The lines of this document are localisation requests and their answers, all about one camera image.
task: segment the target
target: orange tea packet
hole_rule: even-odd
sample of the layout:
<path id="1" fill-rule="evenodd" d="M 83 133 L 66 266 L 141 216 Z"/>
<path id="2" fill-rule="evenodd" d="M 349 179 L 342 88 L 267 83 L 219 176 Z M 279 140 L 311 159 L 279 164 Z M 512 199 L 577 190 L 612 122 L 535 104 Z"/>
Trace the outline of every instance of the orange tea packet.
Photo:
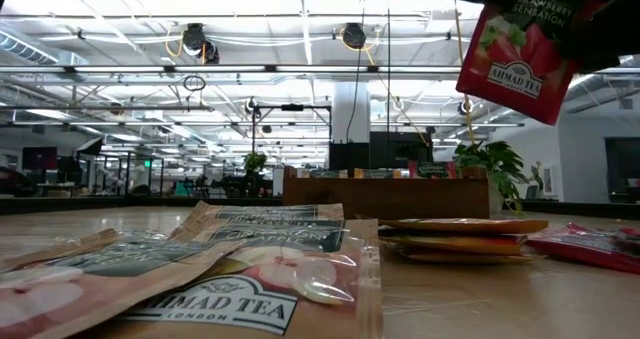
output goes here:
<path id="1" fill-rule="evenodd" d="M 402 219 L 381 220 L 381 225 L 398 229 L 431 230 L 478 234 L 529 234 L 546 229 L 547 220 L 488 219 Z"/>
<path id="2" fill-rule="evenodd" d="M 409 259 L 427 263 L 449 264 L 517 264 L 528 263 L 542 258 L 538 255 L 493 255 L 464 253 L 450 250 L 439 250 L 418 247 L 394 248 L 400 255 Z"/>
<path id="3" fill-rule="evenodd" d="M 416 236 L 412 232 L 400 232 L 396 230 L 383 230 L 380 232 L 380 240 L 402 244 L 405 246 L 417 246 L 433 249 L 453 250 L 459 252 L 520 255 L 520 246 L 526 237 L 501 235 L 494 237 L 474 236 Z"/>
<path id="4" fill-rule="evenodd" d="M 0 338 L 80 332 L 193 280 L 238 244 L 170 242 L 106 230 L 9 259 L 9 271 L 0 274 Z"/>
<path id="5" fill-rule="evenodd" d="M 157 295 L 87 335 L 109 338 L 380 338 L 376 220 L 317 220 L 287 208 L 207 216 L 199 204 L 171 240 L 242 239 L 186 286 Z"/>

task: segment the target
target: potted plant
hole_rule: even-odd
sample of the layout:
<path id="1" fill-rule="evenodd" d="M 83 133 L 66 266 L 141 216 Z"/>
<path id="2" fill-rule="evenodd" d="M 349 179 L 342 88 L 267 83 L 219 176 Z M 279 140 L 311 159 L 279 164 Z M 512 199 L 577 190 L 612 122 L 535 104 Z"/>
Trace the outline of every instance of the potted plant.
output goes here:
<path id="1" fill-rule="evenodd" d="M 264 169 L 267 156 L 264 153 L 249 153 L 244 157 L 244 170 L 247 175 L 256 173 Z"/>
<path id="2" fill-rule="evenodd" d="M 516 184 L 527 184 L 528 178 L 521 172 L 522 158 L 509 144 L 499 141 L 482 146 L 482 142 L 466 146 L 460 144 L 455 151 L 456 166 L 464 169 L 481 166 L 487 170 L 489 179 L 489 205 L 491 213 L 498 213 L 506 201 L 509 208 L 515 206 L 521 212 L 520 195 Z"/>
<path id="3" fill-rule="evenodd" d="M 258 179 L 260 179 L 260 171 L 264 169 L 267 162 L 267 156 L 264 153 L 249 153 L 244 157 L 244 170 L 249 195 L 258 196 Z"/>

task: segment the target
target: wooden table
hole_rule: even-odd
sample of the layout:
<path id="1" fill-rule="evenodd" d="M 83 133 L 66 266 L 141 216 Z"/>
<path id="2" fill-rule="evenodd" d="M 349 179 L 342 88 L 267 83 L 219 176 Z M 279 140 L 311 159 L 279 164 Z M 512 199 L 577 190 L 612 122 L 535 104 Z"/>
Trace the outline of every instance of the wooden table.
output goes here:
<path id="1" fill-rule="evenodd" d="M 0 257 L 101 229 L 169 233 L 189 208 L 117 208 L 0 216 Z M 531 213 L 553 226 L 640 222 Z M 385 253 L 386 338 L 638 338 L 640 276 L 550 259 L 525 265 L 421 265 Z"/>

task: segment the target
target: strawberry illustration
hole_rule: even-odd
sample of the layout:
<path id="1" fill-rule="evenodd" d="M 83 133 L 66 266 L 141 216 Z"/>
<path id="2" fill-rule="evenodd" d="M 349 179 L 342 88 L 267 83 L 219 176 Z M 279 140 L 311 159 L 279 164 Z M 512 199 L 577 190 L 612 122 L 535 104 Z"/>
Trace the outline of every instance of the strawberry illustration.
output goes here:
<path id="1" fill-rule="evenodd" d="M 489 75 L 489 70 L 491 70 L 491 63 L 493 63 L 493 61 L 487 51 L 482 49 L 482 47 L 478 47 L 473 55 L 471 72 L 480 76 L 487 76 Z"/>
<path id="2" fill-rule="evenodd" d="M 489 45 L 487 53 L 494 62 L 501 64 L 507 64 L 511 63 L 512 61 L 520 60 L 520 55 L 518 55 L 515 47 L 513 46 L 513 44 L 511 44 L 509 38 L 504 34 L 500 34 L 496 37 L 493 43 Z"/>
<path id="3" fill-rule="evenodd" d="M 536 48 L 530 65 L 535 77 L 543 77 L 552 73 L 562 66 L 562 57 L 555 48 L 555 42 L 552 40 L 543 40 Z"/>
<path id="4" fill-rule="evenodd" d="M 531 63 L 538 45 L 542 41 L 546 40 L 546 38 L 542 30 L 540 30 L 540 26 L 536 23 L 529 25 L 529 28 L 526 31 L 526 36 L 527 42 L 520 49 L 520 54 L 522 55 L 522 60 L 524 62 Z"/>

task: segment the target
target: ahmad tea logo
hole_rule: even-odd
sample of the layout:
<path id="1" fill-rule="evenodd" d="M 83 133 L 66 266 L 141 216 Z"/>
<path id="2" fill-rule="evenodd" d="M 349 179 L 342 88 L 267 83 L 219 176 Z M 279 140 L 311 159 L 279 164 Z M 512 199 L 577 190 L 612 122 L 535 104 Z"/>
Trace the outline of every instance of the ahmad tea logo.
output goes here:
<path id="1" fill-rule="evenodd" d="M 210 242 L 244 240 L 245 247 L 279 245 L 303 251 L 333 253 L 340 249 L 344 221 L 274 221 L 232 219 Z"/>
<path id="2" fill-rule="evenodd" d="M 233 325 L 284 335 L 298 298 L 265 291 L 242 275 L 223 275 L 151 298 L 119 319 Z"/>
<path id="3" fill-rule="evenodd" d="M 493 63 L 487 80 L 533 99 L 538 97 L 542 87 L 542 80 L 533 76 L 531 67 L 519 61 L 507 65 Z"/>

